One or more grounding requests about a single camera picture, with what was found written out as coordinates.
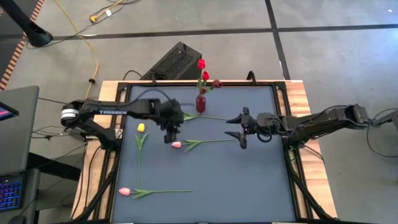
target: flower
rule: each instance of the flower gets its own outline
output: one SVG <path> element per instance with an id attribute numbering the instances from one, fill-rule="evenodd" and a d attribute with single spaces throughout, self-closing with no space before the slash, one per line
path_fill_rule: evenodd
<path id="1" fill-rule="evenodd" d="M 121 195 L 123 195 L 123 196 L 128 197 L 128 196 L 130 196 L 131 191 L 130 191 L 130 189 L 127 188 L 127 187 L 122 187 L 122 188 L 119 189 L 119 193 L 120 193 Z"/>
<path id="2" fill-rule="evenodd" d="M 219 80 L 214 80 L 213 84 L 212 84 L 212 87 L 221 88 L 221 87 L 223 87 L 223 83 L 221 83 Z"/>
<path id="3" fill-rule="evenodd" d="M 209 73 L 204 71 L 202 76 L 201 76 L 201 79 L 203 79 L 204 81 L 207 81 L 209 78 L 210 78 Z"/>
<path id="4" fill-rule="evenodd" d="M 181 146 L 182 146 L 182 144 L 181 144 L 181 142 L 173 142 L 173 143 L 172 143 L 172 146 L 173 146 L 174 148 L 176 148 L 176 149 L 180 149 Z"/>
<path id="5" fill-rule="evenodd" d="M 137 131 L 138 131 L 138 132 L 144 132 L 144 131 L 145 131 L 145 125 L 144 125 L 144 123 L 138 124 Z"/>
<path id="6" fill-rule="evenodd" d="M 206 67 L 205 59 L 199 59 L 198 60 L 198 68 L 200 70 L 204 69 Z"/>
<path id="7" fill-rule="evenodd" d="M 199 89 L 199 93 L 200 93 L 200 94 L 205 94 L 205 93 L 206 93 L 206 88 L 203 88 L 203 87 L 200 88 L 200 89 Z"/>

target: table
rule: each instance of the table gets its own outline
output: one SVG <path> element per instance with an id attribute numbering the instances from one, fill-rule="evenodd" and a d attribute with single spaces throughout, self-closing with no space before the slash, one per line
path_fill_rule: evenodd
<path id="1" fill-rule="evenodd" d="M 142 83 L 150 83 L 151 81 L 105 81 L 101 87 L 101 92 L 99 94 L 99 100 L 101 101 L 115 101 L 118 95 L 118 85 L 120 83 L 131 83 L 131 84 L 142 84 Z M 178 82 L 195 82 L 194 80 L 175 80 L 175 81 L 157 81 L 158 83 L 178 83 Z M 222 82 L 247 82 L 251 83 L 250 80 L 222 80 Z M 289 99 L 290 109 L 292 114 L 295 116 L 305 116 L 310 114 L 310 108 L 307 101 L 307 96 L 305 94 L 305 89 L 302 81 L 278 81 L 278 80 L 258 80 L 258 83 L 261 82 L 284 82 L 287 90 L 287 97 Z M 278 91 L 278 97 L 282 109 L 282 114 L 285 111 L 285 107 L 283 106 L 283 95 L 282 91 Z M 123 92 L 121 92 L 120 99 L 124 99 Z M 95 121 L 102 125 L 105 128 L 108 128 L 111 124 L 112 117 L 111 116 L 95 116 Z M 120 123 L 121 118 L 116 118 L 116 124 Z M 82 195 L 80 200 L 78 200 L 78 195 L 76 194 L 74 208 L 77 206 L 76 213 L 74 217 L 77 217 L 85 206 L 85 199 L 87 196 L 87 201 L 89 202 L 94 194 L 98 190 L 98 185 L 101 177 L 101 171 L 103 169 L 103 162 L 105 157 L 105 151 L 98 151 L 93 158 L 93 164 L 91 168 L 90 174 L 90 188 L 87 188 L 88 183 L 88 167 L 91 158 L 93 157 L 95 149 L 100 145 L 99 141 L 93 140 L 88 143 L 88 149 L 86 152 L 85 164 L 83 168 L 83 180 L 80 179 L 80 182 L 83 181 L 83 187 L 80 188 L 80 182 L 78 185 L 77 192 L 79 193 L 82 190 Z M 307 143 L 308 146 L 315 149 L 320 153 L 320 148 L 317 141 L 309 141 Z M 335 207 L 333 204 L 333 199 L 331 197 L 330 187 L 328 184 L 328 179 L 325 172 L 325 167 L 323 162 L 312 152 L 306 151 L 304 149 L 300 150 L 300 155 L 302 158 L 302 167 L 303 173 L 305 176 L 305 180 L 307 182 L 307 187 L 318 203 L 325 209 L 327 213 L 332 216 L 336 216 Z M 110 160 L 107 166 L 107 171 L 110 171 L 110 168 L 113 164 L 114 153 L 110 154 Z M 301 193 L 296 187 L 297 197 L 298 197 L 298 206 L 300 208 L 301 217 L 307 217 L 305 213 L 305 204 L 302 198 Z M 109 188 L 103 195 L 101 206 L 98 212 L 98 218 L 104 218 L 106 215 L 106 204 L 108 202 Z"/>

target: yellow tulip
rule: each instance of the yellow tulip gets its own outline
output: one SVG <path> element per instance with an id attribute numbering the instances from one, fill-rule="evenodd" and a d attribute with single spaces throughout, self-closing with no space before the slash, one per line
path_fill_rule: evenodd
<path id="1" fill-rule="evenodd" d="M 144 123 L 138 124 L 138 128 L 137 128 L 138 132 L 144 132 L 145 131 L 145 125 Z"/>

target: pink tulip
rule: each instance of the pink tulip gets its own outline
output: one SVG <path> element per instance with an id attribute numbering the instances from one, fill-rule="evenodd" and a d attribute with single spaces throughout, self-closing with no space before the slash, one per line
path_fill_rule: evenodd
<path id="1" fill-rule="evenodd" d="M 173 146 L 174 148 L 176 148 L 176 149 L 179 149 L 179 148 L 181 148 L 181 142 L 173 142 L 173 143 L 172 143 L 172 146 Z"/>
<path id="2" fill-rule="evenodd" d="M 130 196 L 131 191 L 130 191 L 130 189 L 127 188 L 127 187 L 122 187 L 122 188 L 119 189 L 119 193 L 120 193 L 121 195 L 123 195 L 123 196 L 128 197 L 128 196 Z"/>

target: black metal frame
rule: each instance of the black metal frame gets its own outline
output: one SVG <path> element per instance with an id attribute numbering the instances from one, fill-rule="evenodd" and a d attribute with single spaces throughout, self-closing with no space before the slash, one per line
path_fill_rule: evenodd
<path id="1" fill-rule="evenodd" d="M 282 93 L 283 99 L 284 99 L 286 115 L 287 116 L 292 115 L 290 105 L 289 105 L 289 99 L 287 96 L 287 89 L 286 89 L 285 82 L 257 82 L 256 78 L 252 72 L 249 72 L 247 80 L 252 80 L 252 82 L 251 83 L 248 83 L 248 82 L 226 82 L 226 83 L 223 83 L 223 85 L 224 86 L 269 86 L 269 87 L 271 87 L 272 94 L 274 97 L 274 102 L 275 102 L 275 110 L 278 115 L 282 115 L 280 103 L 279 103 L 279 97 L 278 97 L 278 90 L 280 90 Z M 156 82 L 154 80 L 153 82 L 150 82 L 150 83 L 119 83 L 115 101 L 120 100 L 122 91 L 126 91 L 124 101 L 128 101 L 130 93 L 131 93 L 131 88 L 134 86 L 155 87 L 155 86 L 195 86 L 195 85 L 196 85 L 196 83 L 194 83 L 194 82 L 183 83 L 183 82 L 178 82 L 178 80 L 175 80 L 174 82 Z M 125 121 L 126 121 L 126 117 L 122 116 L 122 120 L 121 120 L 121 124 L 120 124 L 121 129 L 124 127 Z M 115 125 L 116 125 L 116 116 L 113 116 L 112 120 L 111 120 L 111 127 L 114 128 Z M 285 141 L 283 139 L 282 139 L 282 144 L 284 147 L 284 151 L 289 150 L 289 146 L 285 143 Z M 119 166 L 119 155 L 121 152 L 115 152 L 115 153 L 116 154 L 114 157 L 114 162 L 117 163 L 116 165 L 118 167 Z M 111 152 L 109 152 L 109 151 L 105 152 L 99 186 L 101 186 L 103 184 L 103 182 L 106 178 L 110 155 L 111 155 Z M 285 162 L 286 162 L 286 169 L 288 169 L 288 162 L 290 162 L 290 161 L 288 159 L 285 159 Z M 300 154 L 296 155 L 295 162 L 296 162 L 296 166 L 298 169 L 299 177 L 300 177 L 301 181 L 304 183 L 304 185 L 306 185 L 304 170 L 303 170 Z M 107 220 L 110 220 L 110 218 L 111 218 L 111 211 L 113 208 L 113 198 L 114 198 L 114 194 L 115 194 L 116 182 L 117 182 L 117 179 L 115 179 L 115 181 L 113 181 L 109 187 L 109 195 L 108 195 L 108 202 L 106 205 L 106 215 L 105 215 L 105 219 L 107 219 Z M 299 220 L 302 218 L 300 215 L 299 200 L 298 200 L 298 195 L 297 195 L 297 191 L 295 188 L 295 184 L 291 178 L 289 178 L 289 184 L 290 184 L 290 191 L 291 191 L 292 202 L 293 202 L 293 206 L 294 206 L 295 217 L 296 217 L 296 220 Z M 101 202 L 99 202 L 97 204 L 97 206 L 94 210 L 94 215 L 93 215 L 94 220 L 98 219 L 100 206 L 101 206 Z M 305 209 L 306 209 L 306 213 L 307 213 L 307 218 L 313 218 L 312 210 L 306 200 L 305 200 Z"/>

